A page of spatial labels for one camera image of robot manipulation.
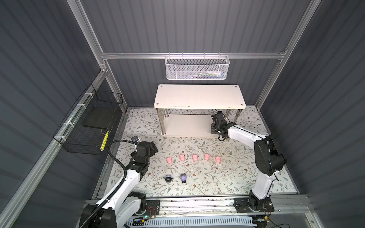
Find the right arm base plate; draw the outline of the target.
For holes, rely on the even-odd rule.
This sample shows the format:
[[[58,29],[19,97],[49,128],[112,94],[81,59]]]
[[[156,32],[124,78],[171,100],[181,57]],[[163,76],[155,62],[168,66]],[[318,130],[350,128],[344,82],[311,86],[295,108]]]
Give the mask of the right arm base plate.
[[[255,198],[234,198],[233,203],[237,213],[249,212],[274,212],[274,206],[270,198],[257,200]]]

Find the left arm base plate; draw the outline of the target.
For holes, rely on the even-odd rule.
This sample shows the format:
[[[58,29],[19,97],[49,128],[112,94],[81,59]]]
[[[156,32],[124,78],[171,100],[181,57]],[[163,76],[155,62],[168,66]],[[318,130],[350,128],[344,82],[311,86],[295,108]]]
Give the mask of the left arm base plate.
[[[160,200],[147,200],[144,210],[137,212],[136,216],[157,216],[160,213]]]

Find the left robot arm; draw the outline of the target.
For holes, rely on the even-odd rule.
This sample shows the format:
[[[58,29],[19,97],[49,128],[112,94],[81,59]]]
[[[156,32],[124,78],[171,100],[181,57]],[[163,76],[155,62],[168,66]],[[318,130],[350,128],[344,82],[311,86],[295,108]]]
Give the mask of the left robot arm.
[[[131,160],[124,165],[110,151],[114,143],[129,143],[135,146]],[[106,148],[108,155],[121,166],[123,176],[102,199],[87,205],[80,216],[80,228],[128,228],[127,222],[134,215],[146,211],[146,195],[134,192],[133,188],[147,173],[150,159],[158,149],[154,142],[141,141],[137,136],[129,140],[114,140]]]

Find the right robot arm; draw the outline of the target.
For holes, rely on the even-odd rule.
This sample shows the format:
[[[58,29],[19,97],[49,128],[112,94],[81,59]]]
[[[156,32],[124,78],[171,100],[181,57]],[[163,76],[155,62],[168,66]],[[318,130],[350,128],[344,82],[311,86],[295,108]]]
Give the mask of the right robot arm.
[[[259,212],[265,208],[266,202],[270,199],[270,190],[277,180],[276,173],[282,170],[286,159],[278,152],[270,136],[251,132],[233,122],[228,123],[221,111],[213,114],[212,120],[211,133],[217,134],[219,141],[234,139],[254,150],[255,164],[259,173],[250,190],[248,206],[251,211]]]

